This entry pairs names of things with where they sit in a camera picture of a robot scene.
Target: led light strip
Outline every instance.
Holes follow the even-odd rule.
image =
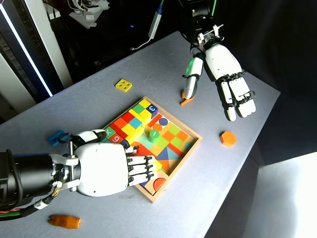
[[[9,18],[9,16],[8,16],[8,14],[6,13],[6,11],[5,11],[5,9],[4,9],[4,7],[3,7],[2,4],[0,4],[0,10],[1,10],[2,14],[4,15],[4,17],[5,17],[6,21],[7,21],[7,23],[9,24],[9,26],[10,26],[12,32],[14,33],[14,36],[16,37],[17,41],[19,42],[19,44],[20,44],[20,46],[21,46],[21,48],[22,48],[22,50],[23,50],[25,56],[28,58],[28,60],[29,60],[29,62],[31,63],[31,65],[32,65],[32,67],[33,67],[33,69],[34,69],[34,71],[36,72],[37,76],[39,77],[39,79],[40,79],[40,81],[42,82],[43,86],[45,87],[46,91],[48,92],[49,96],[50,96],[50,97],[53,96],[53,94],[51,93],[50,89],[48,88],[46,82],[44,81],[43,77],[41,76],[41,74],[40,74],[38,68],[37,68],[36,65],[34,64],[34,62],[33,62],[32,58],[31,58],[29,52],[28,52],[27,49],[25,48],[25,46],[24,46],[24,44],[23,44],[23,42],[22,42],[22,40],[21,40],[19,34],[17,33],[16,29],[14,28],[14,26],[13,26],[13,24],[12,24],[12,21],[10,20],[10,18]]]

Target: gray table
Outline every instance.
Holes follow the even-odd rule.
[[[57,130],[72,133],[101,128],[131,104],[148,96],[203,136],[161,197],[151,204],[135,188],[108,197],[91,198],[61,192],[51,206],[28,218],[0,223],[0,237],[185,238],[203,237],[247,158],[279,92],[250,74],[257,111],[236,122],[226,120],[214,83],[205,72],[193,102],[180,107],[181,75],[191,59],[189,44],[178,32],[136,52],[87,79],[37,104],[0,126],[0,151],[66,153],[46,139]],[[128,93],[115,89],[125,78]],[[229,130],[238,142],[226,148],[219,134]],[[51,214],[82,218],[78,230],[53,227]]]

